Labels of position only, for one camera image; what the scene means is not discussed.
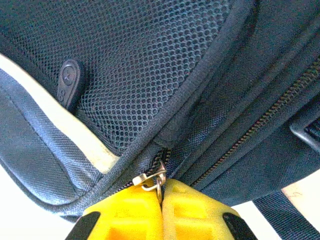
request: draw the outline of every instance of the zipper pull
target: zipper pull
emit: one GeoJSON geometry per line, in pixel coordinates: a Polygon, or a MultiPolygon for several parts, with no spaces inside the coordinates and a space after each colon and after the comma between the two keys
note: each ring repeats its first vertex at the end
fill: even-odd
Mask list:
{"type": "Polygon", "coordinates": [[[160,160],[159,161],[160,166],[158,168],[158,170],[150,175],[147,176],[145,173],[140,174],[139,176],[136,176],[134,179],[132,179],[133,185],[137,186],[137,185],[142,185],[142,189],[149,192],[152,190],[156,190],[156,196],[159,200],[160,205],[162,204],[162,189],[161,187],[165,184],[167,178],[166,178],[166,167],[164,165],[164,163],[160,160]],[[155,178],[155,184],[152,186],[148,186],[147,184],[144,184],[148,179],[152,179],[155,178]]]}
{"type": "Polygon", "coordinates": [[[84,66],[73,59],[65,61],[60,69],[57,99],[73,113],[85,87],[84,66]]]}

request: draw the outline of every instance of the nylon fabric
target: nylon fabric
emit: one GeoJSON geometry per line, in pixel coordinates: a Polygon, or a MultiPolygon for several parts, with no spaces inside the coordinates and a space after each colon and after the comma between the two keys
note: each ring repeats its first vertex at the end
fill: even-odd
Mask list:
{"type": "MultiPolygon", "coordinates": [[[[304,3],[304,7],[308,9],[307,13],[310,17],[312,12],[315,12],[316,5],[313,1],[304,3]]],[[[292,84],[293,81],[298,79],[298,77],[300,77],[299,75],[301,75],[303,71],[305,71],[306,68],[310,64],[312,64],[312,62],[314,62],[318,57],[320,43],[318,38],[319,35],[317,34],[320,23],[319,17],[316,17],[315,19],[309,19],[308,15],[301,14],[301,16],[304,18],[303,20],[306,23],[310,24],[310,26],[308,27],[305,24],[302,24],[302,21],[300,19],[296,21],[296,26],[294,26],[293,24],[289,24],[287,26],[288,28],[286,29],[292,36],[296,36],[298,38],[293,39],[292,42],[295,44],[292,45],[290,43],[290,45],[286,46],[286,49],[284,45],[288,44],[287,38],[289,37],[289,35],[281,30],[281,34],[283,35],[282,40],[285,40],[281,44],[282,40],[278,37],[274,37],[274,35],[272,34],[273,31],[270,30],[275,29],[278,31],[280,26],[277,22],[282,23],[282,21],[280,18],[275,18],[275,21],[270,22],[271,13],[269,13],[269,11],[273,9],[273,13],[277,12],[277,15],[279,17],[281,16],[281,18],[284,18],[285,15],[283,14],[283,11],[280,10],[280,8],[274,9],[274,7],[270,6],[275,4],[274,1],[262,1],[260,4],[261,6],[259,6],[259,9],[261,10],[258,12],[258,17],[261,18],[261,22],[259,22],[259,19],[257,20],[259,24],[257,22],[255,33],[252,35],[252,38],[250,38],[249,41],[250,44],[246,45],[243,51],[240,51],[237,54],[243,56],[244,59],[240,61],[239,58],[236,57],[237,63],[232,63],[236,65],[228,69],[227,75],[229,76],[229,79],[224,79],[224,76],[222,79],[226,82],[221,82],[220,84],[218,84],[212,92],[213,98],[211,98],[210,101],[212,101],[214,105],[219,107],[221,104],[225,106],[225,108],[227,108],[227,106],[229,107],[228,109],[226,109],[227,117],[225,118],[225,121],[223,121],[218,127],[216,127],[216,130],[213,131],[212,134],[203,141],[202,145],[193,154],[193,156],[189,158],[187,164],[189,164],[190,167],[185,168],[184,172],[179,172],[179,175],[183,174],[183,176],[179,179],[187,184],[192,184],[194,181],[196,181],[197,178],[200,177],[201,174],[203,174],[207,169],[209,169],[218,160],[219,157],[223,156],[223,154],[226,153],[230,149],[230,147],[232,147],[232,145],[236,143],[243,134],[246,133],[246,130],[250,129],[255,121],[259,119],[259,117],[263,115],[270,106],[272,106],[274,101],[278,100],[281,94],[290,86],[289,84],[292,84]],[[262,27],[261,25],[263,23],[268,23],[269,28],[266,29],[262,27]],[[302,30],[304,30],[304,32],[300,32],[300,35],[294,34],[297,31],[302,30]],[[256,54],[257,51],[254,49],[259,45],[263,45],[266,48],[269,44],[271,44],[271,41],[274,41],[275,44],[270,47],[270,50],[266,50],[265,52],[270,54],[272,49],[272,51],[274,51],[273,54],[280,54],[277,57],[273,56],[269,59],[270,61],[273,61],[273,63],[267,66],[267,55],[262,54],[260,56],[261,59],[259,60],[262,62],[262,64],[248,64],[248,61],[246,59],[252,59],[253,56],[254,58],[258,56],[256,54]],[[275,49],[276,45],[282,48],[282,50],[277,51],[275,49]],[[261,68],[263,66],[265,68],[268,67],[269,69],[260,76],[251,75],[253,73],[257,74],[257,70],[261,71],[261,68]],[[241,74],[245,74],[246,76],[241,78],[235,77],[240,72],[241,74]],[[216,160],[209,161],[208,159],[211,159],[212,157],[216,158],[216,160]]],[[[300,7],[298,2],[296,2],[295,4],[295,8],[300,7]]],[[[291,11],[293,10],[291,8],[287,8],[286,11],[290,11],[287,14],[291,15],[291,11]]],[[[313,94],[317,94],[318,90],[312,87],[311,89],[314,90],[313,94]]],[[[311,94],[311,91],[309,91],[308,95],[309,100],[314,96],[311,94]]],[[[304,103],[301,103],[299,107],[294,104],[288,107],[288,109],[292,109],[292,113],[291,115],[287,116],[287,119],[294,115],[306,103],[306,101],[304,103]]],[[[277,119],[277,121],[275,121],[274,123],[279,127],[287,119],[279,117],[279,119],[277,119]]],[[[272,131],[268,127],[265,133],[270,134],[271,132],[272,131]]],[[[257,138],[262,139],[263,135],[260,133],[256,136],[257,138]]],[[[251,142],[255,143],[256,145],[259,143],[259,140],[251,140],[251,142]]],[[[223,162],[223,167],[218,167],[216,170],[212,171],[208,177],[197,184],[197,189],[202,189],[203,187],[208,185],[214,178],[228,169],[233,164],[233,161],[236,161],[240,157],[242,157],[238,157],[238,154],[240,154],[240,152],[245,153],[246,151],[244,150],[244,148],[242,148],[241,150],[238,150],[236,152],[237,154],[233,154],[228,161],[223,162]]]]}
{"type": "Polygon", "coordinates": [[[189,76],[230,11],[227,0],[9,0],[1,6],[2,34],[55,88],[64,60],[84,63],[87,87],[77,116],[117,155],[189,76]]]}
{"type": "Polygon", "coordinates": [[[294,136],[285,124],[201,192],[235,206],[280,191],[318,169],[319,154],[294,136]]]}
{"type": "Polygon", "coordinates": [[[277,191],[253,201],[282,240],[318,240],[320,233],[277,191]]]}
{"type": "MultiPolygon", "coordinates": [[[[9,167],[13,174],[41,201],[50,204],[69,203],[89,191],[103,175],[92,166],[77,146],[53,125],[25,89],[1,69],[0,88],[12,101],[15,108],[19,109],[28,128],[34,131],[38,136],[38,141],[43,143],[50,153],[48,153],[50,157],[38,155],[41,150],[40,147],[39,149],[35,147],[37,142],[29,143],[33,134],[29,133],[31,135],[29,136],[27,133],[21,133],[20,140],[17,141],[20,144],[15,145],[14,148],[10,145],[2,146],[11,152],[26,152],[25,158],[20,156],[21,169],[9,167]],[[32,155],[31,152],[31,155],[28,155],[29,151],[34,151],[35,154],[32,155]],[[62,171],[54,167],[55,165],[60,166],[62,171]]],[[[10,125],[13,124],[12,120],[7,119],[2,122],[5,124],[2,124],[1,132],[3,133],[1,135],[13,136],[13,133],[4,133],[5,128],[10,128],[10,125]]],[[[18,162],[19,159],[15,154],[10,154],[2,157],[1,160],[4,164],[9,164],[12,161],[18,162]]]]}

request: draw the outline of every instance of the yellow plastic object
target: yellow plastic object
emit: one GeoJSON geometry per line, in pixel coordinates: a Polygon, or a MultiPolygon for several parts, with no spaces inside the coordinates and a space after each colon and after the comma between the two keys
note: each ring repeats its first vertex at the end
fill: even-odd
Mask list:
{"type": "Polygon", "coordinates": [[[101,215],[88,240],[163,239],[162,213],[155,190],[131,186],[87,208],[83,215],[95,211],[101,215]]]}
{"type": "Polygon", "coordinates": [[[223,214],[239,214],[184,183],[168,179],[162,203],[164,240],[234,240],[223,214]]]}

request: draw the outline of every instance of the white surface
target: white surface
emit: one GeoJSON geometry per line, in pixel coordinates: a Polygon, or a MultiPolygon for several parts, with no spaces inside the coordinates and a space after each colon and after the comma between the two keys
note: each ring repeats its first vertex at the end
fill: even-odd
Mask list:
{"type": "Polygon", "coordinates": [[[232,208],[245,220],[258,240],[281,240],[252,201],[233,206],[232,208]]]}
{"type": "Polygon", "coordinates": [[[64,240],[73,224],[33,203],[0,167],[0,239],[64,240]]]}
{"type": "Polygon", "coordinates": [[[320,232],[320,170],[297,181],[282,192],[295,208],[320,232]]]}

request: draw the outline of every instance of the black plastic tab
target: black plastic tab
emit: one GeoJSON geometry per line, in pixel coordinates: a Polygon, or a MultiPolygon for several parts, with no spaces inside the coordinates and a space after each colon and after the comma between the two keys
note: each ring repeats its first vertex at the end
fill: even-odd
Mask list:
{"type": "Polygon", "coordinates": [[[314,131],[317,130],[317,119],[320,117],[320,97],[304,107],[290,124],[291,132],[320,153],[320,141],[314,131]]]}
{"type": "Polygon", "coordinates": [[[225,212],[222,216],[235,240],[258,240],[241,217],[230,212],[225,212]]]}
{"type": "Polygon", "coordinates": [[[65,61],[59,73],[57,98],[69,112],[73,112],[85,86],[84,67],[73,59],[65,61]]]}
{"type": "Polygon", "coordinates": [[[100,215],[100,212],[93,211],[79,218],[65,240],[87,240],[100,215]]]}

